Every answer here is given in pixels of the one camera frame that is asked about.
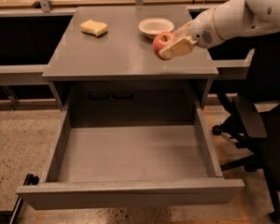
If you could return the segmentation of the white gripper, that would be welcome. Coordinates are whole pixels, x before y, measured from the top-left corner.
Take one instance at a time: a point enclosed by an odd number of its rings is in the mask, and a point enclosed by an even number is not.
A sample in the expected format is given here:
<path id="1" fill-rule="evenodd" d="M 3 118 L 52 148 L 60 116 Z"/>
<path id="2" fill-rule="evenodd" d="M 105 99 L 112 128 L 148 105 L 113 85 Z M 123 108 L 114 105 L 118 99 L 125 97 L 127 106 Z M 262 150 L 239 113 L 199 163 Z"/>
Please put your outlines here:
<path id="1" fill-rule="evenodd" d="M 223 39 L 217 34 L 215 26 L 214 12 L 213 8 L 208 9 L 200 13 L 193 21 L 189 21 L 173 31 L 173 34 L 180 38 L 169 45 L 165 45 L 159 51 L 161 58 L 170 60 L 174 57 L 189 54 L 193 51 L 196 44 L 204 49 L 210 49 L 222 44 Z"/>

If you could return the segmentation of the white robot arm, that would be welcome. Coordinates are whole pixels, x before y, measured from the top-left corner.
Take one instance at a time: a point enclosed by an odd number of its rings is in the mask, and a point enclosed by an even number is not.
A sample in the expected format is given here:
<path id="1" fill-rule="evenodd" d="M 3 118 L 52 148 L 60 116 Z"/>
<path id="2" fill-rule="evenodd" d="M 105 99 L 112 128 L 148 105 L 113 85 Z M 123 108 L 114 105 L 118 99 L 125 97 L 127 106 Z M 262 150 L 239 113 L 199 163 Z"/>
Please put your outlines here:
<path id="1" fill-rule="evenodd" d="M 174 32 L 154 38 L 153 50 L 162 60 L 210 49 L 235 37 L 280 31 L 280 0 L 230 0 L 209 8 Z"/>

